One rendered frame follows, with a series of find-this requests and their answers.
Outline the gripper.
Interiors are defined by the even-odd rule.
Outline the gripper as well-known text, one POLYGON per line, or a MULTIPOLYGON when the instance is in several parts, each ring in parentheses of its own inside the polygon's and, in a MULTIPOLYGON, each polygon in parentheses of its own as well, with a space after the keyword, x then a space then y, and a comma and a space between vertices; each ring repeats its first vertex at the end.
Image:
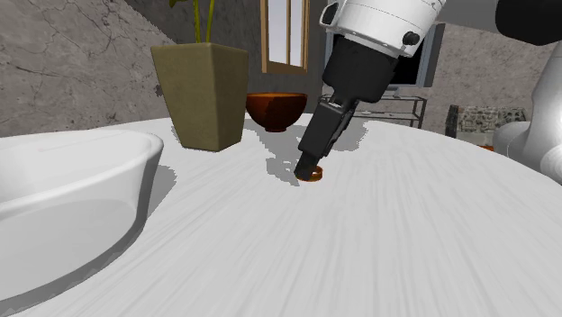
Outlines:
POLYGON ((347 129, 358 102, 378 102, 398 64, 388 56, 340 36, 335 41, 322 81, 333 89, 329 101, 321 100, 298 145, 302 151, 295 176, 310 180, 320 159, 327 157, 340 135, 347 129))

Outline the brown bowl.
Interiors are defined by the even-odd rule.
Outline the brown bowl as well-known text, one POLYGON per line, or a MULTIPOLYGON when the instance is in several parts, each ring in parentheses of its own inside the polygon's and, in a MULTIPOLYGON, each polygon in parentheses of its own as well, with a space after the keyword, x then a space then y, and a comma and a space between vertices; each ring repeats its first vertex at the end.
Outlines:
POLYGON ((268 132, 283 132, 304 113, 308 96, 302 93, 247 94, 246 110, 268 132))

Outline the wooden framed window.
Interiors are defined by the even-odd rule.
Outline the wooden framed window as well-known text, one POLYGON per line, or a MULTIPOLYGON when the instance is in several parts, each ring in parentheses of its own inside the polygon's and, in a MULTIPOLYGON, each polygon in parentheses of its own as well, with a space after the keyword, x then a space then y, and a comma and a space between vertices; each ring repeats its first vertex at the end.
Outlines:
POLYGON ((260 0, 261 71, 305 75, 310 0, 260 0))

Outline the metal stand with television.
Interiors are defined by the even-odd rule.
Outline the metal stand with television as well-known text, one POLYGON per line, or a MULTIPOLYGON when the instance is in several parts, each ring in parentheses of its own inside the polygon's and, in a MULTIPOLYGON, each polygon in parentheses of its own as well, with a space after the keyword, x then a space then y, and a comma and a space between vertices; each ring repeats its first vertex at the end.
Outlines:
MULTIPOLYGON (((427 100, 419 96, 400 96, 397 92, 402 86, 420 88, 432 86, 444 31, 445 25, 443 23, 431 26, 428 35, 421 41, 420 48, 412 57, 398 57, 394 77, 380 99, 383 101, 412 102, 413 108, 409 113, 356 111, 355 115, 364 118, 408 121, 412 127, 420 128, 423 123, 427 100)), ((340 36, 343 37, 341 34, 335 36, 333 46, 340 36)))

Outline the olive planter with plant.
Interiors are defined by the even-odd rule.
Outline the olive planter with plant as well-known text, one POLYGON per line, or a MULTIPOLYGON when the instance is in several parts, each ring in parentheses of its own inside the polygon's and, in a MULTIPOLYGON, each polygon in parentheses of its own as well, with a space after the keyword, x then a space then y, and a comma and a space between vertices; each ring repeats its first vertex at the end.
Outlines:
POLYGON ((240 142, 246 112, 249 53, 211 42, 214 0, 201 36, 198 0, 193 2, 195 42, 160 45, 151 56, 166 106, 184 148, 221 151, 240 142))

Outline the stone patterned block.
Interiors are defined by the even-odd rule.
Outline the stone patterned block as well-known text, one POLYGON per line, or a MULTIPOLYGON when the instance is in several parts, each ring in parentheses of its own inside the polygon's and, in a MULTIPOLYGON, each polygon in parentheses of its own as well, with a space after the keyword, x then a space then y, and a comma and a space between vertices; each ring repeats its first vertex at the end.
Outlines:
POLYGON ((459 106, 452 104, 446 118, 445 135, 477 146, 492 148, 497 129, 510 122, 526 122, 520 107, 459 106))

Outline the large white bowl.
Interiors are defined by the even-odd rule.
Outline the large white bowl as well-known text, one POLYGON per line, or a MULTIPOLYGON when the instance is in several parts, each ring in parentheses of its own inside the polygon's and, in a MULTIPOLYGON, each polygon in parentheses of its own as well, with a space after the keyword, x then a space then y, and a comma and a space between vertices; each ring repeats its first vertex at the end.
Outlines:
POLYGON ((126 130, 0 139, 0 307, 59 294, 118 257, 148 215, 161 138, 126 130))

